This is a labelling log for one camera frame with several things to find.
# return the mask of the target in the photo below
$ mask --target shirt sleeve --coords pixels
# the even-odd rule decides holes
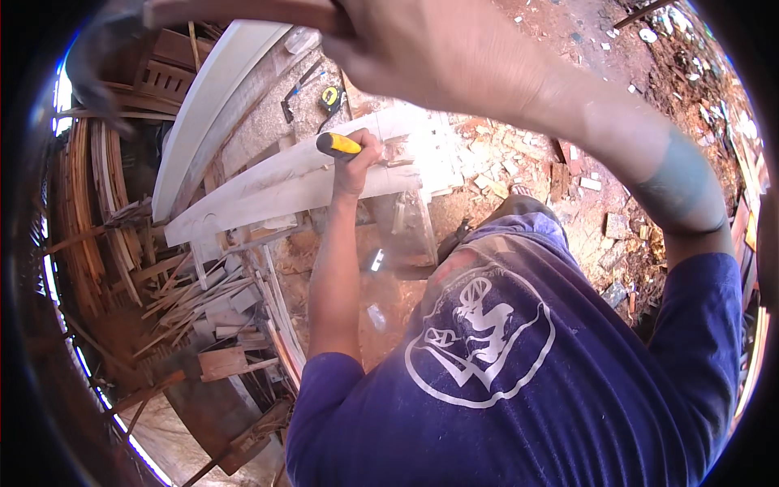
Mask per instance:
[[[287,431],[287,474],[293,485],[306,476],[300,475],[304,469],[312,468],[306,448],[364,377],[362,365],[346,354],[327,352],[306,362]]]
[[[692,447],[688,453],[699,453],[691,463],[704,469],[717,459],[735,411],[741,297],[741,273],[732,256],[709,253],[683,260],[668,275],[649,344],[686,406],[684,421],[691,418],[694,424],[697,438],[684,439]]]

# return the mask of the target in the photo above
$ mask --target person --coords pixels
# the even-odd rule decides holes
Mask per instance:
[[[354,220],[381,144],[357,131],[364,149],[336,161],[309,288],[292,484],[699,484],[734,414],[742,314],[706,158],[638,96],[546,51],[486,0],[340,3],[356,37],[323,47],[356,87],[576,144],[662,228],[668,279],[645,345],[548,209],[509,201],[430,276],[404,341],[365,375]]]

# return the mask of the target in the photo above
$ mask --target hand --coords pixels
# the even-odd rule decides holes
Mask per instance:
[[[336,175],[333,180],[333,200],[346,196],[356,201],[365,187],[368,168],[379,162],[383,146],[368,129],[359,129],[347,137],[362,146],[362,152],[349,162],[336,159]]]
[[[339,0],[356,39],[323,48],[360,90],[426,108],[499,116],[538,95],[557,56],[486,0]]]

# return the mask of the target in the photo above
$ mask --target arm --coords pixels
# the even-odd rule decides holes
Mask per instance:
[[[349,135],[363,146],[350,162],[336,160],[333,200],[327,212],[327,229],[316,256],[308,288],[311,337],[308,357],[335,351],[361,363],[358,341],[360,270],[354,220],[365,174],[381,155],[381,144],[367,129]]]
[[[733,254],[707,160],[665,117],[546,51],[482,0],[341,0],[358,38],[326,54],[362,90],[570,140],[663,229],[668,265]]]

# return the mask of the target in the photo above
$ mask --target white printed logo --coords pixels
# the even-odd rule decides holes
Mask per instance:
[[[520,324],[513,333],[506,336],[507,330],[511,330],[509,324],[514,314],[514,308],[505,302],[498,302],[492,306],[489,312],[484,313],[485,299],[488,297],[490,290],[492,290],[492,282],[487,277],[483,277],[488,274],[485,271],[486,268],[471,271],[478,273],[480,277],[476,277],[465,284],[460,293],[461,306],[455,308],[452,312],[452,318],[456,320],[454,328],[463,330],[462,336],[458,337],[456,331],[451,329],[440,330],[433,327],[424,327],[425,322],[434,315],[439,315],[437,317],[439,321],[441,320],[442,300],[448,294],[447,291],[450,291],[450,289],[445,289],[436,302],[433,311],[422,319],[423,330],[418,337],[408,344],[405,353],[406,368],[411,378],[424,392],[450,404],[476,409],[490,408],[495,405],[498,399],[514,397],[525,384],[533,379],[536,371],[543,365],[544,359],[555,341],[555,327],[549,317],[549,308],[541,300],[541,296],[536,292],[535,288],[521,276],[498,268],[489,274],[501,274],[500,277],[504,279],[509,278],[515,281],[516,284],[523,284],[530,291],[532,298],[538,300],[535,317],[526,323]],[[428,383],[422,379],[414,366],[414,364],[419,364],[423,360],[430,364],[429,358],[425,359],[426,354],[430,354],[443,367],[443,371],[449,373],[460,390],[462,390],[471,377],[476,377],[484,386],[486,393],[489,393],[493,381],[506,365],[506,360],[509,359],[509,353],[512,351],[517,338],[529,326],[539,323],[539,320],[543,321],[542,317],[545,317],[548,323],[549,335],[544,346],[537,352],[538,358],[536,358],[524,376],[517,377],[515,383],[513,383],[513,379],[509,381],[508,390],[497,390],[491,396],[486,394],[484,401],[473,401],[465,397],[452,395],[454,387],[451,383],[449,383],[448,387],[450,393],[442,392],[440,389],[443,388],[443,384],[439,384],[442,381],[436,380],[434,383]],[[490,330],[491,333],[486,337],[483,336],[484,333],[479,333]],[[431,374],[431,376],[439,375],[435,371]]]

